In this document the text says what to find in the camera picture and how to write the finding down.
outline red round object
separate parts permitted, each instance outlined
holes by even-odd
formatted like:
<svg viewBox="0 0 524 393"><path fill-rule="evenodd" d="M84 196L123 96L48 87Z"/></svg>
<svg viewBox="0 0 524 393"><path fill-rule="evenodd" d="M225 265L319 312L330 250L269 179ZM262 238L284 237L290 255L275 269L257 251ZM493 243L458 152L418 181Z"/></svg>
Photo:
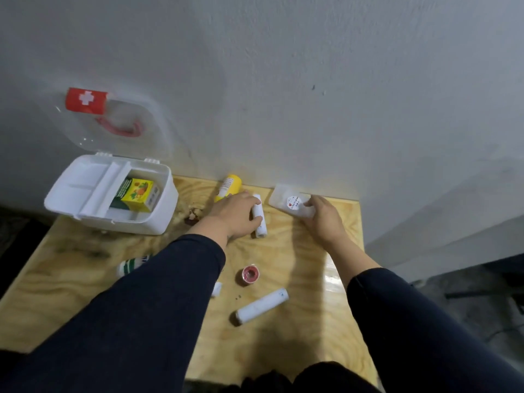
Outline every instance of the red round object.
<svg viewBox="0 0 524 393"><path fill-rule="evenodd" d="M247 284L253 284L255 281L258 280L259 276L260 272L254 264L246 266L242 271L242 280L244 280L244 282Z"/></svg>

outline person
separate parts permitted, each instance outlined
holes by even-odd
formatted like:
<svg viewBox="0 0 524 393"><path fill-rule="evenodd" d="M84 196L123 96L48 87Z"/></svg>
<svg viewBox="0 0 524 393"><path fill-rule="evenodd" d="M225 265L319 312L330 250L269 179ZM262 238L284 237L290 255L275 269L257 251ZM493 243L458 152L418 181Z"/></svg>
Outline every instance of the person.
<svg viewBox="0 0 524 393"><path fill-rule="evenodd" d="M149 262L95 297L1 382L1 392L177 392L230 239L259 226L259 200L239 193ZM345 233L337 210L312 196L304 220L331 255L388 393L524 392L524 378L430 300L374 262ZM318 363L293 383L278 372L229 391L378 390L337 363Z"/></svg>

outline person's left hand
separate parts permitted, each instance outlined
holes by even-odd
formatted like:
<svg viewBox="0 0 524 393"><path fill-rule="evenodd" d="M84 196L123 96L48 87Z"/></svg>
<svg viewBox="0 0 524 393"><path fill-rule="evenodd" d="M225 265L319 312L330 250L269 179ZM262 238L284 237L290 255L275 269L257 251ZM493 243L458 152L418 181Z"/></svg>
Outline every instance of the person's left hand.
<svg viewBox="0 0 524 393"><path fill-rule="evenodd" d="M249 212L260 200L247 191L229 195L216 202L207 218L219 219L227 229L228 238L239 238L255 231L262 223L262 217L249 220Z"/></svg>

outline wooden table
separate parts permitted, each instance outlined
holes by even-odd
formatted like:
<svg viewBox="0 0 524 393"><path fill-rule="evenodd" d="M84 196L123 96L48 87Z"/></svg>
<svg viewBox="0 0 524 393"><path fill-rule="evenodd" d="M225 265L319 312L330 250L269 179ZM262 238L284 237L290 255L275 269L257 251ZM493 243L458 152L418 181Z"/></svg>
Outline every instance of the wooden table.
<svg viewBox="0 0 524 393"><path fill-rule="evenodd" d="M194 178L174 177L174 183L180 198L161 236L103 233L59 217L0 301L0 349L33 350L115 282L121 261L155 254L184 233L190 210L205 213L218 187ZM269 234L227 246L222 291L210 300L187 378L240 383L272 369L294 378L308 365L334 360L376 384L376 370L331 258L299 221L266 205L270 189L246 188L261 195ZM331 200L362 247L358 202ZM260 279L241 287L235 275L248 264L259 267ZM233 311L282 287L289 301L245 325L230 322Z"/></svg>

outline round sticker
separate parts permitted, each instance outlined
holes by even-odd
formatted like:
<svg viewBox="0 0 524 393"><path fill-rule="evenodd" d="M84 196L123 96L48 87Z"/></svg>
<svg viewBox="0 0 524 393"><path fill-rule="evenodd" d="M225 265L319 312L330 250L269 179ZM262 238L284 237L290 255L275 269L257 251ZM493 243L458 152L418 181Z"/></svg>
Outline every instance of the round sticker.
<svg viewBox="0 0 524 393"><path fill-rule="evenodd" d="M287 206L288 208L292 210L298 210L298 206L301 202L302 200L300 199L300 197L291 196L291 197L288 197Z"/></svg>

